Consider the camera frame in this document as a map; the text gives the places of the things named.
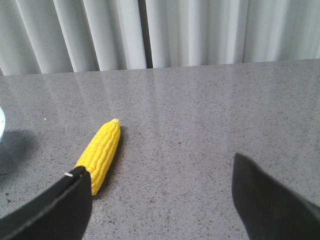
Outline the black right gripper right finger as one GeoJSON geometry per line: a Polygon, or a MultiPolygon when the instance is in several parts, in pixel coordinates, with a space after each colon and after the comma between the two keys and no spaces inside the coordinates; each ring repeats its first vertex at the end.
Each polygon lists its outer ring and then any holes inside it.
{"type": "Polygon", "coordinates": [[[231,191],[251,240],[320,238],[320,207],[285,187],[241,153],[234,156],[231,191]]]}

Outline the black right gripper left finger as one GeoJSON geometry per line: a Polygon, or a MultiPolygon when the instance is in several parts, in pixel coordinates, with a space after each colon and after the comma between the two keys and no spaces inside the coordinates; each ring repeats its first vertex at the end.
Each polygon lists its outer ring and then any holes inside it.
{"type": "Polygon", "coordinates": [[[92,213],[90,173],[78,166],[0,220],[2,240],[81,240],[92,213]]]}

